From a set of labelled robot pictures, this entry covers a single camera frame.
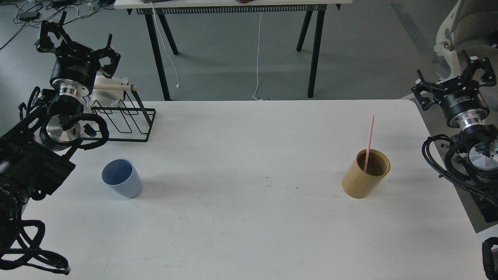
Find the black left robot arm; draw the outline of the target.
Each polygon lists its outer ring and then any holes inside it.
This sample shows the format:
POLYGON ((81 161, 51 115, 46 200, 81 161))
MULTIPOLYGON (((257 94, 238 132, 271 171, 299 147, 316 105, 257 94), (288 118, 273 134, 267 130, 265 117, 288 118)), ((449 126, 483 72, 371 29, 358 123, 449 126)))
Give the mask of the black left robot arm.
POLYGON ((39 53, 53 53, 51 88, 35 87, 28 103, 18 107, 20 121, 1 137, 0 241, 2 270, 32 266, 67 275, 67 259, 43 250, 45 224, 24 220, 29 200, 40 201, 75 169, 70 161, 77 149, 91 150, 109 140, 107 123, 85 111, 84 97, 92 94, 98 72, 112 78, 121 56, 111 47, 92 50, 73 41, 64 30, 66 12, 58 21, 42 21, 35 45, 39 53))

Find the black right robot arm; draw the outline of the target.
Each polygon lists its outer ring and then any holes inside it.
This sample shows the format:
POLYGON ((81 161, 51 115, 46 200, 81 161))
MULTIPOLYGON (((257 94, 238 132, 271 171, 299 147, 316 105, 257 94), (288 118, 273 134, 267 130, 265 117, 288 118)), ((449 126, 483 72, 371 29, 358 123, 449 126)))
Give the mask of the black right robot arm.
POLYGON ((454 186, 468 192, 486 222, 497 221, 497 127, 484 123, 490 110, 481 87, 497 85, 488 58, 469 58, 462 74, 440 83, 419 81, 411 88, 422 110, 439 107, 446 125, 458 129, 453 136, 428 137, 421 152, 425 161, 454 186))

